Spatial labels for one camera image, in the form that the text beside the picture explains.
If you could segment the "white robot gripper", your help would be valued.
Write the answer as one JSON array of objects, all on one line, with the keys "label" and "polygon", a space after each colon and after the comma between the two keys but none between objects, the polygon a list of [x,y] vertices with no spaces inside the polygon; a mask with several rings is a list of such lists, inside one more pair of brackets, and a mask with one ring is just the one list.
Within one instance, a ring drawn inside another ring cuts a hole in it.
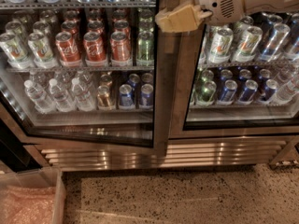
[{"label": "white robot gripper", "polygon": [[202,22],[224,25],[240,21],[247,15],[246,0],[179,0],[182,7],[161,10],[155,22],[163,33],[184,33],[199,28]]}]

